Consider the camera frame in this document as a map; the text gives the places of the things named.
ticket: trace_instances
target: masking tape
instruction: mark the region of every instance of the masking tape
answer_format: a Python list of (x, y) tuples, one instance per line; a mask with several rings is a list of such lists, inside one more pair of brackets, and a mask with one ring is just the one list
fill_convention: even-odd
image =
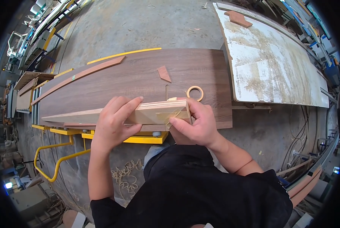
[(204, 92), (203, 92), (202, 88), (200, 88), (199, 86), (194, 85), (194, 86), (190, 87), (188, 89), (188, 92), (186, 92), (186, 96), (190, 98), (190, 91), (192, 89), (197, 89), (200, 92), (200, 98), (197, 101), (201, 101), (203, 99)]

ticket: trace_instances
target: concrete floor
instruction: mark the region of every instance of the concrete floor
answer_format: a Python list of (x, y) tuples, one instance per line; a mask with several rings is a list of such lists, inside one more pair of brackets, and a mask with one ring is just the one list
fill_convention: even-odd
[[(46, 72), (58, 74), (95, 59), (127, 51), (154, 47), (219, 49), (223, 44), (212, 5), (207, 9), (201, 8), (204, 0), (83, 0), (81, 4), (84, 3), (73, 22), (59, 32), (65, 41), (60, 42), (54, 53), (57, 63), (52, 68), (47, 65)], [(53, 38), (49, 47), (54, 47), (56, 41)], [(310, 108), (308, 140), (304, 153), (311, 152), (313, 148), (316, 152), (317, 147), (313, 146), (316, 134), (325, 137), (326, 112), (324, 108)], [(329, 129), (335, 128), (336, 113), (335, 110), (330, 112)], [(268, 110), (234, 110), (233, 128), (219, 132), (248, 151), (264, 170), (278, 171), (294, 139), (292, 134), (296, 135), (304, 123), (300, 106), (292, 108), (291, 105), (275, 105), (270, 113)], [(17, 128), (20, 137), (18, 148), (25, 161), (33, 160), (38, 147), (60, 142), (58, 134), (47, 131), (42, 134), (41, 130), (31, 128), (30, 115), (27, 114), (17, 122)], [(68, 137), (62, 136), (61, 140), (68, 142)], [(74, 141), (74, 146), (41, 152), (42, 169), (46, 174), (53, 176), (58, 158), (84, 150), (83, 139), (79, 135)], [(91, 140), (85, 143), (89, 148)], [(141, 159), (143, 162), (150, 146), (122, 143), (111, 153), (111, 168), (122, 169), (131, 160), (136, 162)], [(294, 149), (298, 151), (300, 147), (301, 143), (298, 142)], [(83, 212), (93, 221), (87, 186), (89, 156), (85, 154), (61, 163), (60, 175), (51, 186), (67, 205)], [(34, 176), (32, 166), (29, 171)], [(135, 170), (131, 174), (137, 178), (136, 184), (140, 187), (144, 183), (142, 172)], [(134, 179), (129, 177), (125, 180), (131, 182)], [(114, 188), (115, 197), (121, 198), (118, 185), (114, 184)], [(122, 193), (129, 201), (127, 190), (122, 189)]]

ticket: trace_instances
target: stack of boards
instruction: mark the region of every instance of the stack of boards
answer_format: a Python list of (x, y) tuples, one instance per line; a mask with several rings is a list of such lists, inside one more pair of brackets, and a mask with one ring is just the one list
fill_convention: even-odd
[[(96, 125), (103, 108), (61, 115), (42, 117), (44, 121), (62, 122), (64, 125)], [(169, 128), (169, 118), (177, 117), (192, 123), (186, 100), (159, 101), (140, 104), (124, 124), (165, 124)]]

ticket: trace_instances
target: hand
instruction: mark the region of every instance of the hand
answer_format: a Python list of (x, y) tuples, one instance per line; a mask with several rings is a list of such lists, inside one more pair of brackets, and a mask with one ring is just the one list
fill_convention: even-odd
[(221, 136), (217, 131), (212, 108), (193, 98), (186, 98), (186, 100), (188, 101), (191, 115), (195, 118), (193, 125), (176, 117), (170, 118), (169, 122), (194, 143), (211, 148), (212, 144), (216, 143)]
[(143, 97), (133, 100), (127, 97), (113, 97), (101, 111), (95, 134), (91, 142), (91, 154), (108, 155), (124, 140), (138, 133), (142, 125), (124, 125), (124, 121), (143, 101)]

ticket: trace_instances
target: left hand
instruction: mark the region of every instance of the left hand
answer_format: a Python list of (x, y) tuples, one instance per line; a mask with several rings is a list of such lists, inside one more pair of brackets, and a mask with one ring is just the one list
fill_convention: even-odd
[(138, 133), (142, 125), (124, 125), (124, 121), (143, 101), (143, 97), (130, 99), (113, 97), (101, 111), (91, 142), (91, 154), (109, 155), (111, 150), (124, 140)]

